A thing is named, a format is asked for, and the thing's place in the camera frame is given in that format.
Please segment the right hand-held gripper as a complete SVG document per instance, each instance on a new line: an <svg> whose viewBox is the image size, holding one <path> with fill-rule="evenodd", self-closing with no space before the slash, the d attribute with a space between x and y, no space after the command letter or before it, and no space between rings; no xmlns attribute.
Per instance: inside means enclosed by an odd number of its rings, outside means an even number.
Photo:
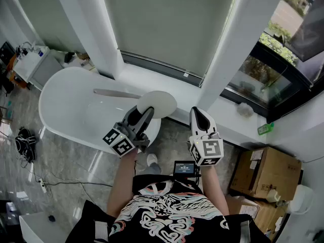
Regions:
<svg viewBox="0 0 324 243"><path fill-rule="evenodd" d="M189 138L189 152L196 165L216 165L224 157L224 145L217 132L215 120L206 111L199 111L194 106L190 110L190 128L194 136Z"/></svg>

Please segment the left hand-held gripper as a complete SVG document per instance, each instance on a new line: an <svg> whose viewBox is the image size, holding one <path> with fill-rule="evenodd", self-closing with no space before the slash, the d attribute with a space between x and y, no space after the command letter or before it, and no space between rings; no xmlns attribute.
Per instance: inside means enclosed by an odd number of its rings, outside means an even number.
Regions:
<svg viewBox="0 0 324 243"><path fill-rule="evenodd" d="M150 140L144 131L147 129L154 116L154 108L147 108L140 117L140 112L135 105L113 128L103 137L103 141L119 158L122 158L133 149L145 151Z"/></svg>

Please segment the white round long-handled brush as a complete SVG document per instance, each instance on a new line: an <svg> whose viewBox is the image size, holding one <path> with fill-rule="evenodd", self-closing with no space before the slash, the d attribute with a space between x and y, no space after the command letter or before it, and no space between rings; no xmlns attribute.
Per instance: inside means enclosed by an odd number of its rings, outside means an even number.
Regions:
<svg viewBox="0 0 324 243"><path fill-rule="evenodd" d="M176 99L170 93L164 91L151 91L142 96L107 89L93 89L93 92L108 97L137 99L137 110L140 113L144 113L150 107L154 109L152 118L167 117L177 109Z"/></svg>

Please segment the white bathtub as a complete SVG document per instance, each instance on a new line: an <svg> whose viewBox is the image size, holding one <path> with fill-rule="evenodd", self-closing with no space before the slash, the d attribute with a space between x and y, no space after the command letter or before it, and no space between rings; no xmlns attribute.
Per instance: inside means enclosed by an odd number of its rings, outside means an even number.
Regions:
<svg viewBox="0 0 324 243"><path fill-rule="evenodd" d="M112 153L103 137L137 104L137 100L97 95L94 89L144 94L140 89L84 68L67 67L46 82L38 102L39 116L49 131Z"/></svg>

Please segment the person's right forearm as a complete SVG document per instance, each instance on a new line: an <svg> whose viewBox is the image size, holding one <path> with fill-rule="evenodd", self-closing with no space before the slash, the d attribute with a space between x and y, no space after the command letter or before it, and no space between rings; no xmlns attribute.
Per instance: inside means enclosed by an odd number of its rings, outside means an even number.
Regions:
<svg viewBox="0 0 324 243"><path fill-rule="evenodd" d="M200 171L204 195L222 213L223 216L228 216L228 204L221 189L215 167L201 167Z"/></svg>

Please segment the grey fluffy ball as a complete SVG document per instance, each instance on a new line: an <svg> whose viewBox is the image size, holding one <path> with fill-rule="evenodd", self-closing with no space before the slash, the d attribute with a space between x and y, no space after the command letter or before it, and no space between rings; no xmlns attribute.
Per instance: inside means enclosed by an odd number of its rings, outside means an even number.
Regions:
<svg viewBox="0 0 324 243"><path fill-rule="evenodd" d="M249 118L254 114L254 111L250 105L242 102L237 106L237 113L243 117Z"/></svg>

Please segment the small black screen device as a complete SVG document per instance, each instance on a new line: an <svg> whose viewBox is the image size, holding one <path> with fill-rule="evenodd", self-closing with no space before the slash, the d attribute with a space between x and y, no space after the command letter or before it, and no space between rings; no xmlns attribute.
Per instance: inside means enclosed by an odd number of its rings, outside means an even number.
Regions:
<svg viewBox="0 0 324 243"><path fill-rule="evenodd" d="M196 174L196 164L192 160L175 161L173 176L180 178L194 178Z"/></svg>

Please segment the green bottle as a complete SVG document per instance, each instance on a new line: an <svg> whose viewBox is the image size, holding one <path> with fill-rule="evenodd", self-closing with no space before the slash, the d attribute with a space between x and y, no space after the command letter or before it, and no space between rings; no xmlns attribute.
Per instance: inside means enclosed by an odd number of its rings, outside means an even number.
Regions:
<svg viewBox="0 0 324 243"><path fill-rule="evenodd" d="M274 122L270 123L270 124L264 124L260 127L258 127L257 129L257 132L258 132L258 135L264 135L264 134L267 134L269 132L271 132L274 128Z"/></svg>

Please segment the black-framed window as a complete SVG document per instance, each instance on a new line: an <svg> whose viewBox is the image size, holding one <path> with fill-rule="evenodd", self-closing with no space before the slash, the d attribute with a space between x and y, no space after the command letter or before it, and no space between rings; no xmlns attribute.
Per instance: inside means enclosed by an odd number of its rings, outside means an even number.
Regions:
<svg viewBox="0 0 324 243"><path fill-rule="evenodd" d="M324 0L275 0L256 44L222 92L271 123L324 91Z"/></svg>

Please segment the person's black printed shirt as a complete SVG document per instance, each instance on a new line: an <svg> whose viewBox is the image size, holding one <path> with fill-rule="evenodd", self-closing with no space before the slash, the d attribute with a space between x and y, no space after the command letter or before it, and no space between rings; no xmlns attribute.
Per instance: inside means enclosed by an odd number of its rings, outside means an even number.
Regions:
<svg viewBox="0 0 324 243"><path fill-rule="evenodd" d="M223 215L198 186L166 175L139 175L117 217L90 201L65 243L271 243L246 214Z"/></svg>

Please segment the grey roller blind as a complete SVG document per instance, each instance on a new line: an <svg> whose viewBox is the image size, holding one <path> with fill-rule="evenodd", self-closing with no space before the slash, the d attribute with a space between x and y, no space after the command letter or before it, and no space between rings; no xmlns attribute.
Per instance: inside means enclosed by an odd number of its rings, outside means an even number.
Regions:
<svg viewBox="0 0 324 243"><path fill-rule="evenodd" d="M105 0L118 49L203 76L232 0Z"/></svg>

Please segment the white plastic jug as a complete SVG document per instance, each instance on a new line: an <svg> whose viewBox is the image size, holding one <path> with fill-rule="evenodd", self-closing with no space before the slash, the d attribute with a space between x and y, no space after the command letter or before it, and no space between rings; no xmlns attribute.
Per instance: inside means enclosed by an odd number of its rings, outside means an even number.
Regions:
<svg viewBox="0 0 324 243"><path fill-rule="evenodd" d="M279 195L279 193L276 191L276 189L271 189L269 191L269 193L266 196L266 200L269 203L276 203L278 201L280 201L281 196Z"/></svg>

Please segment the white cabinet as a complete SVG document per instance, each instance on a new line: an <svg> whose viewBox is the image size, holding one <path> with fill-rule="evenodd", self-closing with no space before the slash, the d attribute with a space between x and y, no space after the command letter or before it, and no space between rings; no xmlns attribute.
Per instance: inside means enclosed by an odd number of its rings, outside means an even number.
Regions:
<svg viewBox="0 0 324 243"><path fill-rule="evenodd" d="M61 64L52 55L49 47L40 46L38 52L28 52L18 59L13 70L26 82L31 83L40 91L46 82L58 71L63 69Z"/></svg>

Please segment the white rounded appliance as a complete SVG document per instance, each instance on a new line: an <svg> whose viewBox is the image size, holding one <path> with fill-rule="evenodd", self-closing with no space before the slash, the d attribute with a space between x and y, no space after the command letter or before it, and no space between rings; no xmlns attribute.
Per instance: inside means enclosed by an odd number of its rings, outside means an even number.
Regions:
<svg viewBox="0 0 324 243"><path fill-rule="evenodd" d="M298 185L293 200L288 204L288 213L292 215L306 214L313 203L314 192L311 188Z"/></svg>

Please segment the white table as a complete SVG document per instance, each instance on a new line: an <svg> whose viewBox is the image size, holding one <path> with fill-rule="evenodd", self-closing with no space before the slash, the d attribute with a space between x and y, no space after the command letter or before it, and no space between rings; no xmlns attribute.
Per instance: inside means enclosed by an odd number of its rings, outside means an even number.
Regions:
<svg viewBox="0 0 324 243"><path fill-rule="evenodd" d="M49 221L49 213L38 212L19 216L23 239L27 243L65 243L71 232L55 217L55 222Z"/></svg>

